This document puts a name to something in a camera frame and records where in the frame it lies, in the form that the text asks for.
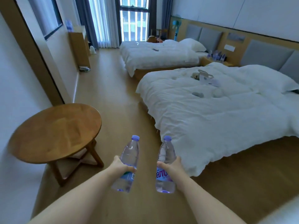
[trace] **blue bottle cap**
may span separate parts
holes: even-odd
[[[165,135],[163,138],[164,141],[170,142],[172,140],[172,138],[168,135]]]
[[[140,139],[140,137],[137,135],[132,136],[132,140],[134,140],[134,141],[139,141],[139,139]]]

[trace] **white duvet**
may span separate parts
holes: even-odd
[[[207,71],[221,87],[202,85],[190,76]],[[238,83],[238,69],[219,63],[206,67],[151,72],[136,92],[155,119],[155,127],[172,136],[176,154],[190,176],[198,176],[209,162],[253,145],[283,136],[298,135],[297,117],[286,110],[281,93]],[[193,92],[203,93],[199,98]]]
[[[131,77],[136,69],[194,66],[199,64],[200,59],[196,52],[176,41],[163,43],[124,41],[120,45],[120,51],[125,68]]]

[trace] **bottle label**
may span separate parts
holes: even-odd
[[[125,179],[125,180],[128,180],[128,181],[133,181],[134,180],[134,177],[135,177],[135,174],[132,173],[132,172],[125,172],[123,175],[122,175],[122,179]]]
[[[159,167],[157,167],[156,179],[158,179],[160,181],[165,181],[165,182],[172,182],[173,181],[173,180],[171,180],[171,178],[167,174],[167,172],[164,169],[159,168]]]

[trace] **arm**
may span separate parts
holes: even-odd
[[[105,190],[126,171],[135,172],[135,169],[123,164],[119,157],[115,156],[107,169],[60,197],[28,224],[87,223]]]
[[[233,211],[193,181],[185,172],[178,156],[172,164],[157,162],[166,170],[185,195],[198,224],[245,224]]]

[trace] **hand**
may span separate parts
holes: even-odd
[[[133,173],[137,171],[133,166],[123,164],[123,162],[119,159],[119,156],[114,156],[114,160],[107,168],[107,170],[109,170],[111,176],[115,180],[120,178],[127,171]]]
[[[182,166],[180,156],[178,156],[172,164],[165,164],[158,161],[157,166],[166,170],[167,174],[169,174],[171,179],[176,183],[178,189],[181,191],[183,190],[183,183],[186,178],[189,178],[189,176]]]

